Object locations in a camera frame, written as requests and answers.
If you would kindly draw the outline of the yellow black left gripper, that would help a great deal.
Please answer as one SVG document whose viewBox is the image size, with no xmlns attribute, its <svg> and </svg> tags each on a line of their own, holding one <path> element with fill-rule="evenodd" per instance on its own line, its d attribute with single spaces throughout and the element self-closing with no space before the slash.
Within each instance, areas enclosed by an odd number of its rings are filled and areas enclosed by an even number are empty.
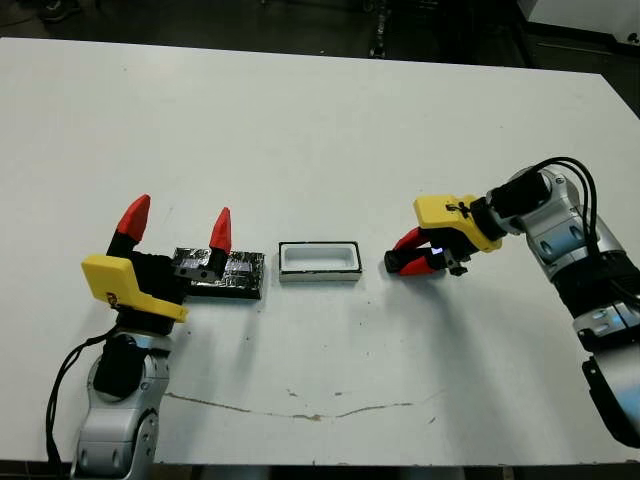
<svg viewBox="0 0 640 480">
<path fill-rule="evenodd" d="M 118 329 L 166 336 L 176 323 L 186 321 L 184 301 L 191 282 L 219 280 L 225 271 L 232 245 L 231 212 L 224 207 L 216 219 L 208 263 L 188 268 L 175 266 L 164 255 L 130 255 L 142 240 L 150 205 L 148 194 L 133 201 L 116 226 L 107 255 L 90 255 L 81 267 L 93 297 L 117 312 Z"/>
</svg>

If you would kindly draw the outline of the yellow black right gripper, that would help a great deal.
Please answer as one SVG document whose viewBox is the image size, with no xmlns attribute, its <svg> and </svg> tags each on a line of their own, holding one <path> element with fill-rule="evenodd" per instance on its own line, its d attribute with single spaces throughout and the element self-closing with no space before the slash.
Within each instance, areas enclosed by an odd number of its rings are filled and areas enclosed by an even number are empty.
<svg viewBox="0 0 640 480">
<path fill-rule="evenodd" d="M 426 195 L 413 208 L 418 227 L 398 240 L 394 251 L 409 251 L 429 245 L 432 254 L 409 261 L 401 276 L 431 275 L 446 269 L 461 276 L 475 253 L 491 253 L 502 246 L 503 229 L 493 219 L 485 197 L 473 195 Z"/>
</svg>

